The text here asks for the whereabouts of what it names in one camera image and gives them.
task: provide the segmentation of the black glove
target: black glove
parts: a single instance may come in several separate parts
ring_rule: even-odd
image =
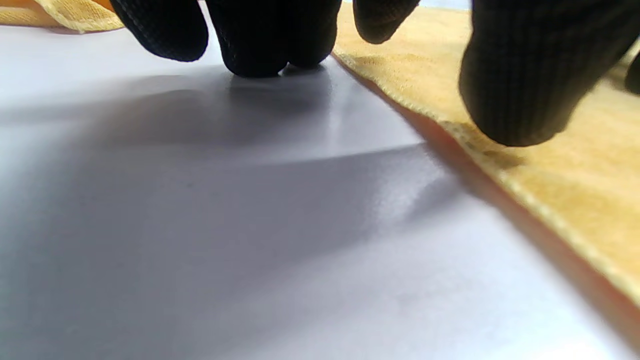
[[[381,42],[393,34],[418,1],[405,1],[400,7],[393,1],[357,1],[356,14],[363,19],[358,23],[370,39]],[[277,75],[288,63],[314,67],[331,53],[341,2],[207,0],[207,7],[227,68],[239,76],[268,77]],[[204,53],[209,37],[196,0],[112,3],[122,22],[151,53],[178,61],[194,61]]]
[[[112,0],[151,53],[201,57],[207,26],[195,0]],[[388,40],[419,0],[354,0],[356,27]],[[313,67],[335,43],[340,0],[207,0],[225,65],[247,77]],[[545,142],[640,35],[640,0],[473,0],[460,93],[478,128],[503,145]],[[640,61],[627,88],[640,92]]]
[[[478,128],[503,145],[561,132],[640,35],[640,0],[475,0],[472,11],[460,92]],[[632,92],[638,63],[627,75]]]

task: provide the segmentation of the yellow towel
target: yellow towel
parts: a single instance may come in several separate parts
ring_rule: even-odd
[[[334,56],[426,116],[413,121],[433,119],[513,200],[640,306],[640,97],[621,89],[638,46],[580,103],[564,133],[535,147],[505,148],[476,129],[458,95],[469,15],[418,8],[392,40],[369,45],[344,3]]]
[[[109,0],[0,0],[0,24],[80,32],[124,27]]]

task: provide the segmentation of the gloved hand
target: gloved hand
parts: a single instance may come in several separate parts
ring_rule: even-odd
[[[354,0],[356,27],[388,40],[419,0]],[[197,60],[207,26],[196,0],[112,0],[151,53]],[[562,131],[587,91],[640,35],[640,0],[472,0],[473,34],[460,93],[478,128],[509,146]],[[313,67],[331,52],[340,0],[207,0],[225,65],[245,77],[287,63]],[[640,61],[625,81],[640,92]]]
[[[207,0],[227,68],[244,77],[275,76],[287,63],[306,68],[333,49],[341,0]],[[388,39],[419,0],[359,0],[358,23],[377,42]],[[153,54],[194,61],[209,35],[196,0],[112,0],[122,22]]]

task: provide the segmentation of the white surface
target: white surface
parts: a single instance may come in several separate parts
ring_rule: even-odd
[[[636,358],[332,59],[0,49],[1,359]]]

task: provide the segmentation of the microfiber cloth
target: microfiber cloth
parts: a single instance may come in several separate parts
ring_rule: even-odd
[[[64,27],[79,32],[124,27],[109,0],[0,0],[0,25]]]
[[[409,119],[415,128],[437,123],[469,166],[640,306],[640,97],[623,86],[637,44],[580,102],[566,131],[509,148],[476,128],[459,95],[470,34],[468,11],[417,8],[391,40],[371,45],[343,3],[333,55],[372,90],[423,115]]]

